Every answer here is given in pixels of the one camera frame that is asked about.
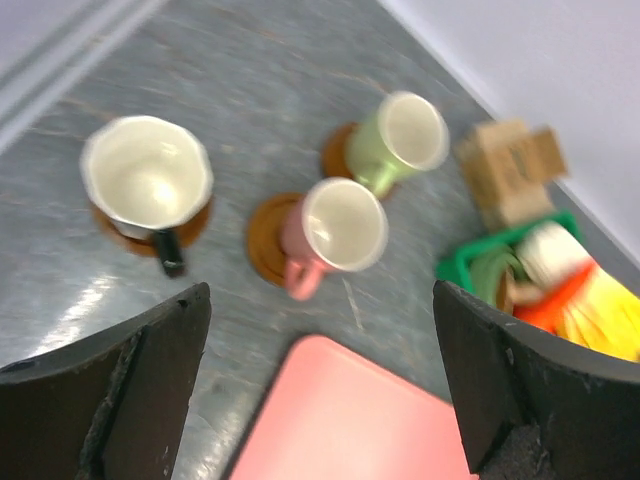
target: green basket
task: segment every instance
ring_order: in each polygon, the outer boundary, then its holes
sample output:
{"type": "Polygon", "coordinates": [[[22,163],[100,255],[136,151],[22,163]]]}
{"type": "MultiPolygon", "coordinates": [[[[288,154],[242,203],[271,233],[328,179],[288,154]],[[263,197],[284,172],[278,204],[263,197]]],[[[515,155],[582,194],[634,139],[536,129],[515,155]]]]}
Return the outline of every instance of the green basket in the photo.
{"type": "Polygon", "coordinates": [[[453,255],[444,258],[438,263],[436,266],[436,277],[439,280],[448,280],[449,282],[453,282],[467,290],[469,293],[476,293],[473,288],[473,284],[471,283],[471,274],[469,272],[469,265],[471,262],[477,256],[482,255],[499,245],[517,245],[524,239],[527,233],[529,233],[529,230],[547,221],[559,223],[577,240],[582,241],[582,235],[578,229],[576,219],[570,212],[562,210],[540,218],[539,220],[527,225],[503,230],[495,235],[489,235],[488,237],[481,238],[480,240],[476,240],[475,242],[467,243],[466,245],[459,247],[453,255]]]}

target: cup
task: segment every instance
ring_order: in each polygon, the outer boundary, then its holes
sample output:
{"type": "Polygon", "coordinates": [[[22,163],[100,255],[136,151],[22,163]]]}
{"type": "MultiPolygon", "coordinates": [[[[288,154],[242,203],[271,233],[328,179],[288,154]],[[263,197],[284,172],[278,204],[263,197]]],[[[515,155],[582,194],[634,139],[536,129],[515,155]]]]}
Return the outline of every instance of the cup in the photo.
{"type": "Polygon", "coordinates": [[[387,235],[384,209],[370,191],[346,178],[321,181],[293,207],[281,231],[287,292],[307,300],[326,273],[370,267],[387,235]]]}
{"type": "Polygon", "coordinates": [[[382,198],[397,181],[444,162],[449,129],[424,98],[394,92],[349,138],[345,153],[356,181],[382,198]]]}
{"type": "Polygon", "coordinates": [[[80,170],[89,199],[122,235],[152,243],[167,275],[184,270],[173,229],[213,188],[207,152],[193,134],[155,117],[123,117],[89,137],[80,170]]]}

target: pink tray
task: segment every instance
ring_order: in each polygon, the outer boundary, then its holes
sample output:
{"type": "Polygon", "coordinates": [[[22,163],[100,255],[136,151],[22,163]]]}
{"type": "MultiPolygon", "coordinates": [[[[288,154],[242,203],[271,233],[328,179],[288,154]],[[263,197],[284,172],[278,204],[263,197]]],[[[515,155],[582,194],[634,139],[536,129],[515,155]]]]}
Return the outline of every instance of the pink tray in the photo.
{"type": "Polygon", "coordinates": [[[231,480],[469,480],[453,407],[326,337],[289,355],[231,480]]]}

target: gray table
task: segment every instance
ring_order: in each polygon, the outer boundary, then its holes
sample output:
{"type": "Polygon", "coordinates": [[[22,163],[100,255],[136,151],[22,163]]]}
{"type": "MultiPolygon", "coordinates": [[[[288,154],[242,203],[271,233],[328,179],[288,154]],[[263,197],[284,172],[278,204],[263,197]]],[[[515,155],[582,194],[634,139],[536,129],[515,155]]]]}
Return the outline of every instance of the gray table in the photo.
{"type": "Polygon", "coordinates": [[[260,277],[245,225],[270,195],[320,177],[329,132],[395,89],[443,113],[454,139],[486,113],[373,0],[176,0],[0,158],[0,365],[140,313],[193,281],[213,319],[174,479],[216,479],[288,348],[319,332],[442,397],[433,267],[483,231],[455,161],[385,203],[382,261],[328,278],[306,303],[260,277]],[[149,114],[207,147],[215,213],[187,252],[190,277],[126,253],[93,223],[78,171],[108,120],[149,114]]]}

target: pink mug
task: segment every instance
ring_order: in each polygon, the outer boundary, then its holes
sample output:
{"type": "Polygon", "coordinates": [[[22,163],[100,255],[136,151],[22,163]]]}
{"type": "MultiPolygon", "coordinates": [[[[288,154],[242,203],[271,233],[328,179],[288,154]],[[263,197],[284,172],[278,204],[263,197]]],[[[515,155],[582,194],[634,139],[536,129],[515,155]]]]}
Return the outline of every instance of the pink mug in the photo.
{"type": "Polygon", "coordinates": [[[287,292],[296,300],[307,300],[325,273],[370,267],[384,252],[387,232],[384,209],[365,187],[338,177],[317,183],[282,228],[287,292]]]}

